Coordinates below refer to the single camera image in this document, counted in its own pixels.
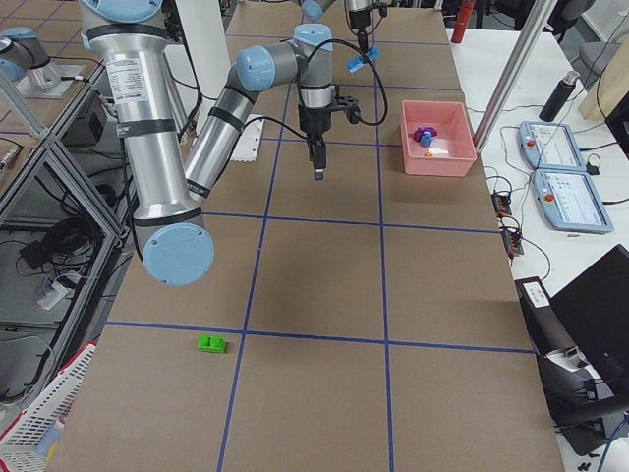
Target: pink box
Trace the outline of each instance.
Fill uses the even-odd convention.
[[[437,131],[429,147],[422,147],[413,139],[421,126]],[[476,160],[463,103],[404,100],[400,131],[407,174],[465,177]]]

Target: green lego brick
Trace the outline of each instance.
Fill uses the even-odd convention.
[[[227,343],[225,339],[220,336],[199,336],[199,342],[197,348],[204,352],[213,352],[217,354],[224,354]]]

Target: white table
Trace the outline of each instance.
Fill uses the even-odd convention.
[[[459,79],[466,94],[470,119],[475,129],[483,115],[472,109],[481,111],[486,109],[518,34],[515,31],[469,29],[462,43],[451,44]],[[509,110],[521,105],[543,105],[557,82],[571,69],[570,63],[552,35],[542,34],[511,92],[505,109]],[[572,97],[581,89],[581,85],[578,85]],[[579,113],[579,104],[585,96],[586,93],[582,92],[572,104],[568,102],[557,115],[556,121],[563,120],[562,122],[570,125],[573,131],[586,130],[596,125],[598,122],[586,121]],[[501,145],[499,130],[503,126],[517,127],[525,120],[539,120],[538,114],[541,109],[540,106],[518,108],[501,113],[485,148],[482,149],[483,165],[495,168],[499,175],[509,179],[514,189],[522,187],[528,177],[525,173],[505,163],[505,152]],[[527,165],[519,150],[516,139],[517,130],[504,129],[503,135],[509,163],[531,173],[532,169]],[[580,148],[593,148],[615,141],[605,125],[575,136]],[[597,150],[596,153],[600,156],[602,163],[600,176],[593,179],[601,199],[615,201],[628,198],[629,162],[620,147],[606,147]],[[487,167],[486,175],[495,175],[495,171]],[[493,188],[495,181],[495,179],[488,181],[490,188]],[[497,188],[502,190],[506,186],[498,182]],[[556,231],[550,227],[543,217],[533,188],[529,190],[529,195],[522,205],[525,192],[520,191],[512,195],[511,207],[518,220],[521,221],[524,215],[524,237],[542,247],[550,258],[550,275],[544,281],[544,286],[550,295],[558,292],[614,245],[621,243],[629,248],[629,203],[606,207],[614,226],[613,232],[606,235],[579,233],[575,236],[576,233]],[[544,256],[527,242],[523,245],[525,255],[515,258],[512,266],[513,278],[543,276],[547,268]],[[573,472],[583,462],[592,462],[590,470],[596,471],[598,459],[576,455],[561,435],[557,435],[557,441],[566,471]],[[629,464],[629,439],[616,440],[605,460],[603,470],[604,472],[626,472],[627,464]]]

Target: black bottle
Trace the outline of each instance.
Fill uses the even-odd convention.
[[[555,119],[561,107],[565,104],[577,85],[577,79],[579,79],[579,73],[577,71],[570,71],[566,74],[566,77],[559,81],[557,87],[554,88],[550,94],[550,98],[543,106],[540,112],[540,119],[543,121],[552,121]]]

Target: white and blue device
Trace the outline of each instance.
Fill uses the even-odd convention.
[[[537,169],[533,182],[543,214],[553,228],[609,233],[613,225],[592,178],[581,170]]]
[[[534,169],[585,172],[586,163],[568,125],[523,121],[519,134],[522,152]]]

